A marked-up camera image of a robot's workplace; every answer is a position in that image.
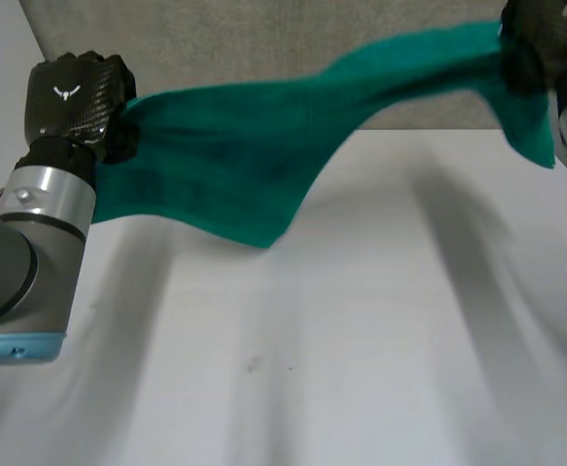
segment teal cloth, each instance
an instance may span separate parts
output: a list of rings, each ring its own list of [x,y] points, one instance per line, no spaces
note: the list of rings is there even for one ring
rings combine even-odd
[[[456,89],[478,92],[510,145],[550,168],[547,98],[507,92],[498,31],[491,22],[408,34],[355,50],[303,79],[135,99],[123,120],[141,127],[138,154],[98,168],[94,221],[165,216],[267,248],[355,128],[396,102]]]

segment gray panel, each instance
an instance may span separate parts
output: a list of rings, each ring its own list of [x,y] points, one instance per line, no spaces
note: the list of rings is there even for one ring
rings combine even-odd
[[[47,57],[120,53],[140,94],[292,77],[385,36],[497,19],[505,0],[21,0]],[[373,128],[496,127],[470,94],[405,104]]]

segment green towel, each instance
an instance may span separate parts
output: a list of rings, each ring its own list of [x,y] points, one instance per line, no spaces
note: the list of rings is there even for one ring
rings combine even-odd
[[[94,221],[166,216],[268,248],[355,128],[393,103],[456,89],[478,92],[511,146],[550,168],[547,98],[507,92],[498,31],[492,22],[408,34],[355,50],[308,78],[135,99],[123,120],[141,127],[138,154],[98,168]]]

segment white table surface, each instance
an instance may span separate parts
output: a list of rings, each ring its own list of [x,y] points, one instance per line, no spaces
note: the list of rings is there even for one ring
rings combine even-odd
[[[40,56],[9,11],[0,180]],[[564,466],[566,310],[566,169],[358,132],[270,250],[93,226],[60,358],[0,368],[0,466]]]

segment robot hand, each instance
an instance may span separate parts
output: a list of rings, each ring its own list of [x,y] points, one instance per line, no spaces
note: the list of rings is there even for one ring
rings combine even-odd
[[[554,91],[567,149],[567,0],[509,0],[502,14],[502,74],[516,95]]]
[[[105,163],[136,153],[138,128],[119,124],[126,102],[136,97],[135,79],[119,55],[66,53],[31,71],[24,127],[32,147],[70,141]]]

